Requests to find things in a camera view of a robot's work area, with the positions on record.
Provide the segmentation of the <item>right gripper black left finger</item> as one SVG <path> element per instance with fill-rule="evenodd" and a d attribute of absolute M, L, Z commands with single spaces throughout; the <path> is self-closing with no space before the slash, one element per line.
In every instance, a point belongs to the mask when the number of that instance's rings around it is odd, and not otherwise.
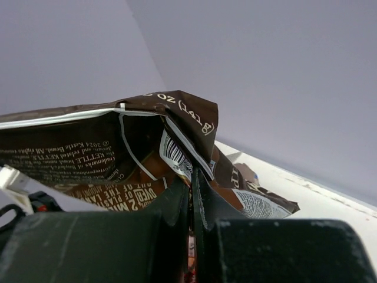
<path fill-rule="evenodd" d="M 26 217 L 1 253 L 2 282 L 182 282 L 189 189 L 175 180 L 138 212 Z"/>

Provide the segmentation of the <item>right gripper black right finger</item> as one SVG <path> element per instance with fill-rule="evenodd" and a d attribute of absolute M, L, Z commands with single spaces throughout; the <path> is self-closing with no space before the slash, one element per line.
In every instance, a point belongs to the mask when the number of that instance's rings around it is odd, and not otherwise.
<path fill-rule="evenodd" d="M 357 233 L 330 219 L 252 220 L 192 177 L 197 282 L 375 282 Z"/>

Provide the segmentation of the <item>brown Kettle chips bag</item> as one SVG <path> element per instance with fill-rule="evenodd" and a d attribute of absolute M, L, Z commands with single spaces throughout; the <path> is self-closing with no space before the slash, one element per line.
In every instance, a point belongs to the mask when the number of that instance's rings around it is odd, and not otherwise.
<path fill-rule="evenodd" d="M 176 90 L 1 117 L 1 162 L 63 194 L 114 211 L 148 206 L 200 170 L 248 218 L 285 218 L 297 203 L 260 186 L 215 145 L 216 103 Z"/>

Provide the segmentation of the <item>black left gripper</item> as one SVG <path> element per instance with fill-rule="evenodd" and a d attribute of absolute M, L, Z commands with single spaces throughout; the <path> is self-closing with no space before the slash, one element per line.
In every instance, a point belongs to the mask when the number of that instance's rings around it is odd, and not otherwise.
<path fill-rule="evenodd" d="M 17 203 L 10 203 L 1 208 L 1 216 L 10 211 L 15 212 L 15 216 L 8 223 L 1 226 L 1 236 L 11 233 L 14 227 L 27 215 L 38 212 L 64 211 L 52 196 L 42 191 L 29 194 L 25 200 L 26 203 L 22 203 L 22 200 L 19 200 Z"/>

